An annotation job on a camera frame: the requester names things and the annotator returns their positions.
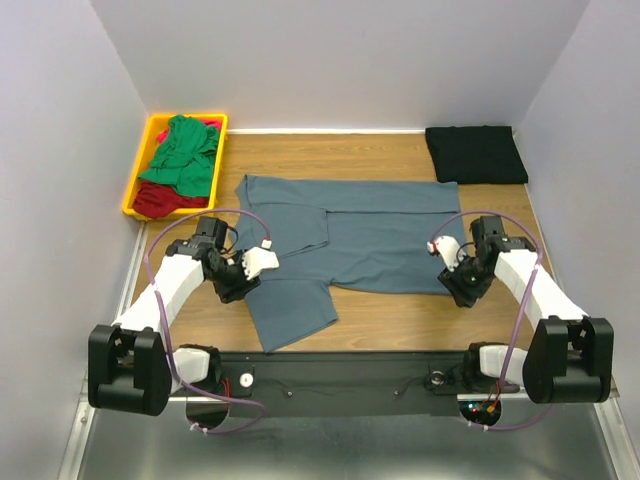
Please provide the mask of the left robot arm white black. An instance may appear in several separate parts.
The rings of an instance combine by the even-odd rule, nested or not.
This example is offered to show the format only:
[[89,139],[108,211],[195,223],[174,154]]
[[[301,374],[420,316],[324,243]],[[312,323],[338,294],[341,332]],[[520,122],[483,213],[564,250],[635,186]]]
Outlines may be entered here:
[[167,247],[148,286],[111,324],[99,324],[88,338],[88,401],[97,409],[157,416],[169,398],[192,394],[236,403],[231,381],[215,347],[173,346],[170,325],[202,284],[209,282],[224,304],[256,289],[263,271],[278,267],[272,238],[249,249],[226,243],[232,226],[199,218],[194,233]]

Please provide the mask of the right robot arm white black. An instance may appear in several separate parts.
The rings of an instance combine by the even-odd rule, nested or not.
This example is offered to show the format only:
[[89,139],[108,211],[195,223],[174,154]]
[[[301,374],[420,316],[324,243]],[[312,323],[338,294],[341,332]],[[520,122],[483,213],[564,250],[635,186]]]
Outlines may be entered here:
[[438,279],[461,308],[471,308],[494,281],[518,303],[508,344],[470,347],[460,366],[463,384],[500,392],[522,389],[536,404],[601,403],[611,393],[614,330],[575,304],[543,266],[529,231],[511,236],[506,216],[480,211],[470,225],[472,253],[437,227],[427,244],[444,268]]

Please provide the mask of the blue-grey t-shirt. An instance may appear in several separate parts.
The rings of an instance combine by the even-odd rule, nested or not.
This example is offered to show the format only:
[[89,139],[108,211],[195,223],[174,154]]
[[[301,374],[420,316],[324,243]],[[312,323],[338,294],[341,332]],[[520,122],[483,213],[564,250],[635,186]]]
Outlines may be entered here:
[[269,232],[279,266],[245,301],[264,351],[338,319],[335,285],[384,294],[444,295],[444,266],[427,252],[434,232],[463,239],[458,186],[438,182],[287,180],[245,175],[237,246]]

